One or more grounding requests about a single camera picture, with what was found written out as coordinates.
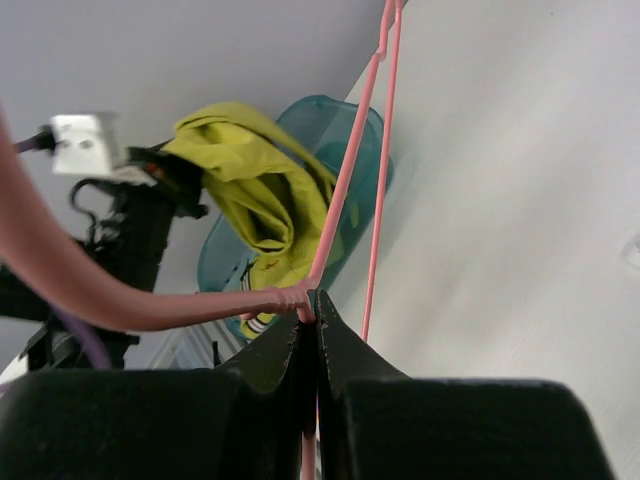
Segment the yellow-green trousers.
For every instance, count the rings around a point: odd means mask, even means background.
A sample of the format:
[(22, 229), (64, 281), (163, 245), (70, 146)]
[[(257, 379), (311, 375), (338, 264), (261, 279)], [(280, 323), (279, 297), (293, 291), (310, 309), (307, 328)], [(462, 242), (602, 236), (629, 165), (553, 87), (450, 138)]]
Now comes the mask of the yellow-green trousers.
[(179, 121), (163, 149), (203, 169), (203, 187), (254, 253), (242, 289), (309, 275), (336, 177), (294, 137), (253, 107), (224, 102)]

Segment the pink wire hanger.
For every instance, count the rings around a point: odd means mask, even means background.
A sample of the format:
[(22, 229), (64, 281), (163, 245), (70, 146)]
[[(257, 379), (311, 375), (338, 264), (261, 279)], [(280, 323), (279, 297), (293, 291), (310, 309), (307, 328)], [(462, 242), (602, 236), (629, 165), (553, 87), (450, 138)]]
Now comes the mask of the pink wire hanger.
[(319, 431), (319, 356), (315, 296), (344, 203), (362, 136), (372, 88), (357, 110), (347, 152), (311, 275), (285, 289), (154, 295), (114, 279), (70, 240), (41, 201), (8, 136), (1, 139), (1, 254), (39, 294), (95, 325), (114, 331), (156, 331), (191, 326), (250, 312), (284, 312), (315, 330), (313, 426), (302, 436), (298, 477), (322, 469)]

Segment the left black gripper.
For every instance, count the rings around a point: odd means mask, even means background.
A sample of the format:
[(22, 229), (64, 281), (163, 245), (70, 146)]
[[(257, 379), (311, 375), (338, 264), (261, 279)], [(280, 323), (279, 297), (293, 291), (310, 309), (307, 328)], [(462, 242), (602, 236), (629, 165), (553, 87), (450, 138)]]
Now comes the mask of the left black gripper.
[(209, 209), (200, 202), (204, 170), (171, 154), (163, 144), (155, 147), (128, 147), (129, 163), (155, 181), (153, 189), (176, 204), (178, 217), (200, 219)]

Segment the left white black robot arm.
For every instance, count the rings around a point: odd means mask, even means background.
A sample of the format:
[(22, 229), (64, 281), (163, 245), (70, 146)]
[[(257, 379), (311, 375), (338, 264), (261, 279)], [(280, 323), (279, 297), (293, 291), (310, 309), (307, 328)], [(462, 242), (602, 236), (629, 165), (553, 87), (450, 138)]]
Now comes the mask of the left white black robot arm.
[[(119, 281), (150, 292), (154, 289), (173, 220), (199, 219), (208, 212), (201, 203), (200, 167), (155, 146), (131, 147), (134, 166), (150, 175), (152, 185), (106, 179), (82, 179), (69, 192), (71, 208), (89, 220), (78, 245)], [(89, 368), (97, 352), (104, 368), (121, 369), (136, 335), (66, 322), (7, 266), (1, 268), (1, 314), (39, 324), (17, 362), (29, 371)]]

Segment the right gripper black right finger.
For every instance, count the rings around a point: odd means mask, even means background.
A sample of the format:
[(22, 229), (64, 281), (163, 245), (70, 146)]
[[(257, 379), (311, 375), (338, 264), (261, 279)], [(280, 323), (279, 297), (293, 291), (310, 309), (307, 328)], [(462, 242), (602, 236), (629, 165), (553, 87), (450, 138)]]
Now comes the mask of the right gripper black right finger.
[(326, 479), (610, 479), (591, 418), (541, 379), (414, 379), (315, 296)]

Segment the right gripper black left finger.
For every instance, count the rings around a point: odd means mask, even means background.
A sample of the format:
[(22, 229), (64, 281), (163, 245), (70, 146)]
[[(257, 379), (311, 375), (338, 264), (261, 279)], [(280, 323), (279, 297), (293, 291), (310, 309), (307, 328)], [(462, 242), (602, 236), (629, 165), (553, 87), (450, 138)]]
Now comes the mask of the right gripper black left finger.
[(295, 479), (315, 330), (280, 318), (214, 369), (50, 370), (1, 400), (5, 479)]

